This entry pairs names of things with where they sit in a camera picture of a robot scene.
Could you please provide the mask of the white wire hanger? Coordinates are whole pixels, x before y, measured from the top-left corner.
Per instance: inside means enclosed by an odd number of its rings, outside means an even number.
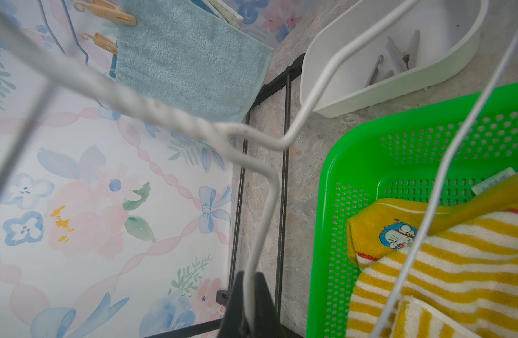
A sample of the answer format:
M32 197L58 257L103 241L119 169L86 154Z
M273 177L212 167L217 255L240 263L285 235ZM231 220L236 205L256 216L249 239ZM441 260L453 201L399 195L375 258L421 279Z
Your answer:
M337 52L287 136L213 123L109 76L80 32L106 20L66 1L0 1L0 337L150 337L218 319L229 282L232 168L259 179L251 267L279 174L233 147L297 145L343 62L419 1Z

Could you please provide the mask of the yellow striped towel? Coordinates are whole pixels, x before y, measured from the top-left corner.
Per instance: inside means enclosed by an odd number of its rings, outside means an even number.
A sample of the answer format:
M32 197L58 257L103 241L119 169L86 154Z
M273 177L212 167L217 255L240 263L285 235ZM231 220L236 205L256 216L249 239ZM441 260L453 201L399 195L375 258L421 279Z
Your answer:
M360 275L346 336L373 331L426 208L380 199L348 220L348 257ZM518 173L437 209L382 336L518 337Z

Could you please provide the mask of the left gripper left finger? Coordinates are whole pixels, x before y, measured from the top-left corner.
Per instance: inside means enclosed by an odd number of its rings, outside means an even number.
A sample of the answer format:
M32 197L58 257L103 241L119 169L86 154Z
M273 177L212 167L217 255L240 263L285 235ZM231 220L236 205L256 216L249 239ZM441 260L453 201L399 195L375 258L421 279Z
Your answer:
M243 271L237 273L229 294L225 316L220 324L217 338L245 337L243 310Z

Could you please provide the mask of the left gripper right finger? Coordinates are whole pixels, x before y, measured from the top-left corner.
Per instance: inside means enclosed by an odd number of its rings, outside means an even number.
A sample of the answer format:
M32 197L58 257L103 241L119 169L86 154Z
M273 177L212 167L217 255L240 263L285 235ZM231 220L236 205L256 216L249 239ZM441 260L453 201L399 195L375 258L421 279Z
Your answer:
M278 318L263 273L256 273L256 315L253 336L257 338L283 338L283 326Z

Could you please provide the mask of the white plastic bin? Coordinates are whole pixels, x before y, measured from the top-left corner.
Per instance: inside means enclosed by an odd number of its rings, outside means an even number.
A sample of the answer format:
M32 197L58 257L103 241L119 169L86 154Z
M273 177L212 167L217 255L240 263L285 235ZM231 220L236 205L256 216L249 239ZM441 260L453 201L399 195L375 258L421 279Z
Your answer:
M359 1L320 31L305 53L300 101L310 97L327 62L337 52L400 4ZM488 1L419 1L342 63L314 111L335 118L453 77L475 55L489 5ZM366 87L380 54L384 55L380 77L388 70L393 70L394 76Z

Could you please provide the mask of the green plastic basket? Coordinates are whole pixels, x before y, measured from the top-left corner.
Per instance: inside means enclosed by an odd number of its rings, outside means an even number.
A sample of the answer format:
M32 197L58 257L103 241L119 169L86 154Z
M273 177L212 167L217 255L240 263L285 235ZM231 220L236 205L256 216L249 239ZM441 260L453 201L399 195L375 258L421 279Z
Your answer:
M343 337L359 269L348 259L346 224L383 198L427 202L444 151L477 94L380 118L347 132L325 159L318 192L307 337ZM460 145L440 203L473 198L473 187L518 172L518 83L495 89Z

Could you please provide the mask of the light green towel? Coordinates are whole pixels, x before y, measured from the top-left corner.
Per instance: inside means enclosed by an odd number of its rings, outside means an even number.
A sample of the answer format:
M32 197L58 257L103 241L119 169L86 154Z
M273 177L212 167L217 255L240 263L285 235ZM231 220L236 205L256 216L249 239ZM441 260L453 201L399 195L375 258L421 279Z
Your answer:
M263 86L273 49L192 1L121 1L115 80L213 123L240 123Z

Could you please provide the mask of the teal patterned towel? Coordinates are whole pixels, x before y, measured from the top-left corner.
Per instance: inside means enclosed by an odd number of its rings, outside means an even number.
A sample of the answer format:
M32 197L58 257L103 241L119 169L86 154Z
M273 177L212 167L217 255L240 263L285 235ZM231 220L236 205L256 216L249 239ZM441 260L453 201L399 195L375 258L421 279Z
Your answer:
M254 66L254 43L221 1L122 1L116 80L127 86L233 83Z

